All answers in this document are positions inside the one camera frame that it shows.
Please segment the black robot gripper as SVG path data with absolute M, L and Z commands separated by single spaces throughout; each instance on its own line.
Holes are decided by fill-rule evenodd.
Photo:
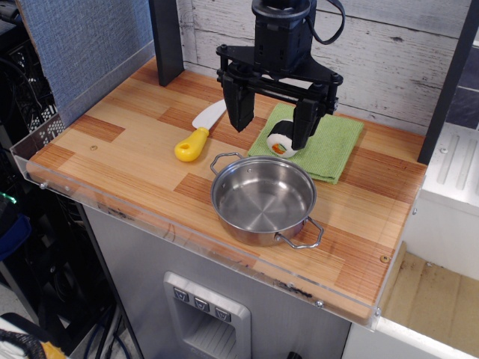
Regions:
M 313 11 L 257 11 L 251 46 L 216 50 L 230 123 L 241 132 L 254 117 L 254 97 L 263 94 L 296 105 L 293 112 L 292 149 L 303 149 L 321 114 L 333 114 L 337 89 L 343 78 L 317 63 L 311 55 L 313 41 L 329 45 L 340 31 L 323 40 L 315 31 Z

